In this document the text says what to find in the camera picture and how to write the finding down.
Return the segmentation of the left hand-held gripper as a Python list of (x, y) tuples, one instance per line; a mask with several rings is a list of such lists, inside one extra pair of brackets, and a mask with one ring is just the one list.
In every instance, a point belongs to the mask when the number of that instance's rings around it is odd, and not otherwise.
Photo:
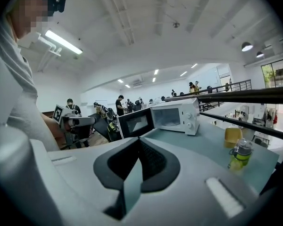
[(52, 118), (63, 133), (61, 148), (70, 148), (72, 145), (81, 148), (81, 143), (85, 147), (90, 146), (88, 139), (96, 123), (95, 118), (82, 117), (77, 110), (59, 105), (56, 105)]

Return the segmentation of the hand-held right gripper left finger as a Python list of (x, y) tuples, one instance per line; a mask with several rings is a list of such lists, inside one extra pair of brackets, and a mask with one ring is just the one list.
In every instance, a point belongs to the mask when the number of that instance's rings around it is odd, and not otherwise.
[(49, 152), (66, 186), (86, 203), (83, 226), (121, 226), (140, 198), (140, 161), (136, 138), (107, 145)]

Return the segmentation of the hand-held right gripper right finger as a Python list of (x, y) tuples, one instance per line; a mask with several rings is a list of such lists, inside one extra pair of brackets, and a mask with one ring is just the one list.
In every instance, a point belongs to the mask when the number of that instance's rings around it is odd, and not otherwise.
[(141, 194), (127, 213), (128, 226), (227, 226), (257, 200), (240, 177), (206, 156), (142, 137), (140, 162), (159, 173), (141, 185)]

